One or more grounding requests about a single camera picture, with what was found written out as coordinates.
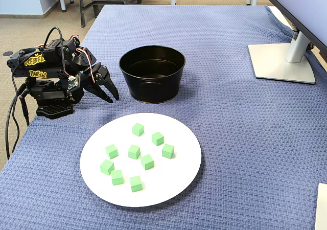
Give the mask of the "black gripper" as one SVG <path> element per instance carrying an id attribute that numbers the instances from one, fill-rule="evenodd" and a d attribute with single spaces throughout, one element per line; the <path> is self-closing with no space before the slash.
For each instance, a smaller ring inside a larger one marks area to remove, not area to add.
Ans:
<path id="1" fill-rule="evenodd" d="M 98 96 L 108 103 L 113 103 L 113 100 L 99 87 L 104 85 L 113 95 L 116 100 L 119 100 L 119 93 L 110 78 L 109 70 L 101 63 L 96 63 L 92 67 L 92 73 L 90 69 L 86 73 L 82 73 L 80 76 L 80 87 L 84 88 L 88 92 Z"/>

